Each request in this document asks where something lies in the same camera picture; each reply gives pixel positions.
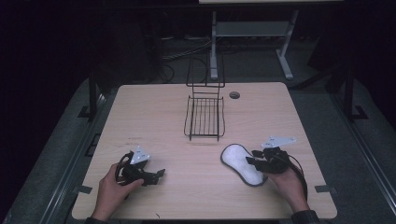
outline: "white foam pad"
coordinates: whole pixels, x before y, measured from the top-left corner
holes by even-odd
[[[264,184],[267,176],[257,171],[254,165],[248,164],[246,157],[252,156],[238,144],[227,146],[221,153],[221,161],[233,168],[247,185],[257,187]]]

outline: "human hand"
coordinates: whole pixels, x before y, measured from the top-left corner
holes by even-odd
[[[95,209],[91,215],[92,218],[107,222],[125,197],[144,182],[143,179],[138,179],[129,185],[121,186],[116,181],[116,169],[117,164],[111,165],[106,176],[99,182],[98,196]]]
[[[264,174],[274,181],[279,193],[288,201],[293,213],[310,209],[304,196],[303,185],[293,170],[288,168],[282,174]]]

